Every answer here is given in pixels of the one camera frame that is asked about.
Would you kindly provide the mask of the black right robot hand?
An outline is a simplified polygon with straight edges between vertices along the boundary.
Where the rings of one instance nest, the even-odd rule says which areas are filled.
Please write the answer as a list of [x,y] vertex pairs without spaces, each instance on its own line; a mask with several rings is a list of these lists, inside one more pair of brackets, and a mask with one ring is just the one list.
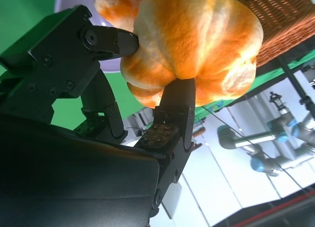
[[94,26],[86,6],[47,16],[0,56],[0,224],[146,227],[193,147],[195,81],[168,84],[134,147],[101,60],[137,35]]

